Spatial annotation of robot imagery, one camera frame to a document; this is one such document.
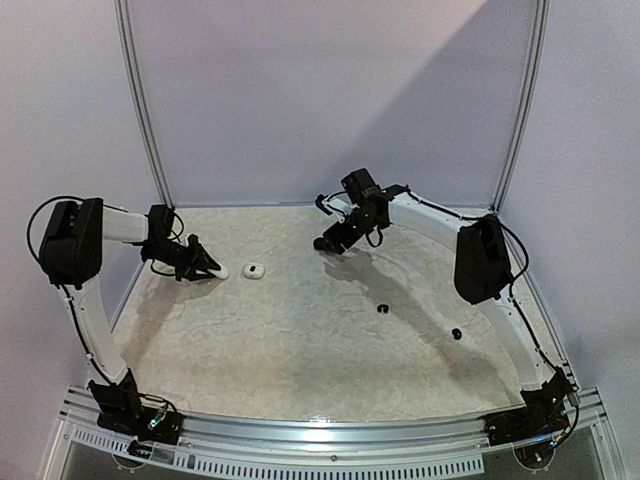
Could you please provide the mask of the white stem earbud charging case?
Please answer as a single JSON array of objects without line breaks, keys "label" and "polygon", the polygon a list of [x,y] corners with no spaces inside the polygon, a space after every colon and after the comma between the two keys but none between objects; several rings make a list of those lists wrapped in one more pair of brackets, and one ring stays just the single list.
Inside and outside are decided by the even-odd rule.
[{"label": "white stem earbud charging case", "polygon": [[259,280],[265,275],[265,267],[256,263],[248,263],[243,267],[243,276],[251,280]]}]

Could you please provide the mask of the white oval earbud charging case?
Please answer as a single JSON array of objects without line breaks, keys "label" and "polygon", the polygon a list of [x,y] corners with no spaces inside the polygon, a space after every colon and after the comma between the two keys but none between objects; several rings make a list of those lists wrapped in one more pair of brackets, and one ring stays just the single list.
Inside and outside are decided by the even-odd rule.
[{"label": "white oval earbud charging case", "polygon": [[221,266],[219,269],[210,269],[209,272],[221,280],[225,280],[229,277],[229,270],[224,266]]}]

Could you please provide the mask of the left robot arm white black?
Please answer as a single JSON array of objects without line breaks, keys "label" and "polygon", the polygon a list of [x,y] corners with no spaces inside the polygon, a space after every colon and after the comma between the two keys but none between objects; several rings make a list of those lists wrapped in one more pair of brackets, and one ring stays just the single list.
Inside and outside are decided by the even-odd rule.
[{"label": "left robot arm white black", "polygon": [[228,270],[216,261],[195,234],[185,241],[174,233],[179,221],[164,205],[146,214],[109,206],[100,198],[57,196],[41,244],[30,253],[58,290],[90,367],[97,374],[88,389],[99,407],[99,427],[139,442],[177,445],[185,417],[169,400],[139,391],[121,356],[106,318],[99,273],[103,244],[116,241],[139,248],[143,261],[170,267],[170,277],[190,282],[225,279]]}]

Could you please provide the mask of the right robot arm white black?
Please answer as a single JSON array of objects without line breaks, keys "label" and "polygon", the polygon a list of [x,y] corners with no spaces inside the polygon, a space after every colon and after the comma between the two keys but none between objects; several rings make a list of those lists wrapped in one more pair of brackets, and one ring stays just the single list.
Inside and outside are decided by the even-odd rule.
[{"label": "right robot arm white black", "polygon": [[341,181],[342,189],[318,195],[316,207],[335,218],[314,248],[341,255],[360,239],[377,248],[383,232],[399,226],[448,248],[454,255],[457,294],[477,306],[508,353],[520,382],[523,406],[485,416],[491,445],[536,440],[546,452],[573,434],[579,417],[565,406],[579,405],[577,391],[564,369],[544,351],[531,322],[516,299],[520,274],[513,272],[506,236],[510,229],[494,214],[467,216],[430,202],[407,185],[382,187],[365,168]]}]

